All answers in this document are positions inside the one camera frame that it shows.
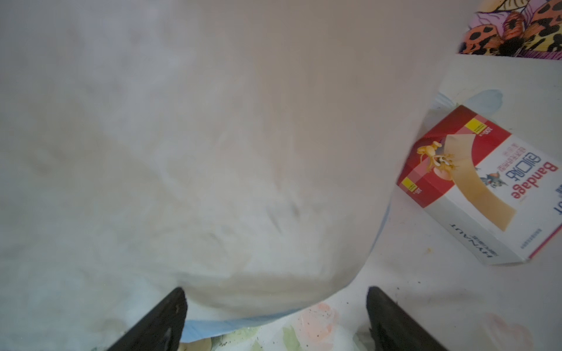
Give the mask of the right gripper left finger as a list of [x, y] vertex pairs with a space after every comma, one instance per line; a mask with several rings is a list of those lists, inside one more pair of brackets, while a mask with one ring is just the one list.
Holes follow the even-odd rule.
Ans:
[[175, 288], [108, 351], [178, 350], [187, 310], [184, 290]]

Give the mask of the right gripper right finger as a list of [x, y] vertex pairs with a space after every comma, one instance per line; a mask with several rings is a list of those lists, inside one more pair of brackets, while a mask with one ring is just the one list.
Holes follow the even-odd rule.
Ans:
[[447, 351], [379, 287], [369, 287], [366, 309], [375, 350]]

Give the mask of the red white bandage box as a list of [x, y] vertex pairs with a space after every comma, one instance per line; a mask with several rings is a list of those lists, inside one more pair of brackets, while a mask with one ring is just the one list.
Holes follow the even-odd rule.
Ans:
[[561, 163], [465, 106], [414, 143], [397, 185], [487, 265], [561, 231]]

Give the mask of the white lined trash bin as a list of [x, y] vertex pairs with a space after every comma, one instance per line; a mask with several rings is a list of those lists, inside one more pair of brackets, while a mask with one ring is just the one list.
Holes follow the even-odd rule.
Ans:
[[1, 349], [343, 289], [478, 6], [3, 1]]

